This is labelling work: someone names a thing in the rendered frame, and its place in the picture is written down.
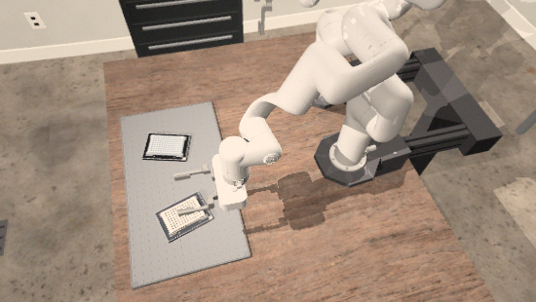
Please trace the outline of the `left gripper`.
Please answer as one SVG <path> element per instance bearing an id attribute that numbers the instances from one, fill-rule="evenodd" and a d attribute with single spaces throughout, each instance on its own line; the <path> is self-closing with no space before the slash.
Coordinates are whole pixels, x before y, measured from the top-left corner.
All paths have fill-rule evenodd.
<path id="1" fill-rule="evenodd" d="M 216 186 L 213 186 L 214 195 L 208 196 L 208 205 L 198 208 L 183 208 L 177 210 L 178 216 L 193 214 L 198 211 L 208 210 L 214 208 L 213 200 L 219 200 L 220 207 L 225 210 L 234 210 L 239 208 L 244 208 L 248 204 L 248 194 L 246 190 L 246 183 L 242 185 L 241 189 L 238 189 L 237 186 L 230 185 L 225 182 L 222 175 L 221 163 L 219 154 L 216 154 L 212 158 L 213 168 L 209 169 L 208 164 L 202 165 L 200 170 L 191 170 L 181 173 L 175 173 L 174 180 L 183 180 L 191 178 L 190 175 L 194 174 L 208 174 L 211 173 L 212 181 L 215 181 Z"/>

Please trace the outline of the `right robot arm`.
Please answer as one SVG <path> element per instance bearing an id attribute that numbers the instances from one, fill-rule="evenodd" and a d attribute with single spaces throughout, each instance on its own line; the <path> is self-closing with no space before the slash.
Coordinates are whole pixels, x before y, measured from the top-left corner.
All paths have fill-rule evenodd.
<path id="1" fill-rule="evenodd" d="M 311 8 L 317 5 L 320 0 L 298 1 L 302 6 Z M 367 0 L 356 6 L 372 6 L 380 10 L 391 21 L 402 17 L 412 5 L 420 10 L 431 11 L 441 6 L 444 2 L 445 0 Z M 343 17 L 343 13 L 337 9 L 324 11 L 317 23 L 316 42 L 326 42 L 334 47 L 341 55 L 347 57 L 353 55 L 353 53 L 346 46 L 342 37 L 341 23 Z"/>

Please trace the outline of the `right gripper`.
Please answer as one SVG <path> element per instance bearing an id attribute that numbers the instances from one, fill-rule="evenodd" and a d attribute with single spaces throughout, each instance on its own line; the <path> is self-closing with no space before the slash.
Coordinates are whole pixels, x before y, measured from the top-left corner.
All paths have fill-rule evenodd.
<path id="1" fill-rule="evenodd" d="M 272 1 L 265 0 L 266 5 L 261 7 L 261 20 L 258 21 L 258 33 L 259 35 L 264 35 L 264 23 L 265 23 L 265 12 L 272 11 Z"/>

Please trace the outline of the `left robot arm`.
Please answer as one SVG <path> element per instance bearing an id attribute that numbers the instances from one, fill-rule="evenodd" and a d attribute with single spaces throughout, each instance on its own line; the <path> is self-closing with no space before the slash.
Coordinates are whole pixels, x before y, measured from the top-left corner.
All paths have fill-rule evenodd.
<path id="1" fill-rule="evenodd" d="M 385 23 L 395 32 L 387 17 L 368 5 L 355 6 L 345 14 L 342 37 L 360 61 L 358 66 L 352 67 L 326 42 L 311 44 L 279 90 L 250 105 L 239 125 L 242 137 L 229 136 L 220 143 L 225 182 L 241 189 L 249 180 L 250 167 L 273 164 L 281 158 L 282 148 L 266 123 L 274 108 L 301 116 L 320 94 L 329 104 L 347 102 L 340 135 L 329 150 L 329 158 L 338 169 L 361 169 L 366 154 L 376 150 L 375 145 L 367 147 L 371 138 L 387 142 L 396 137 L 412 106 L 413 94 L 395 74 L 405 65 L 408 48 Z"/>

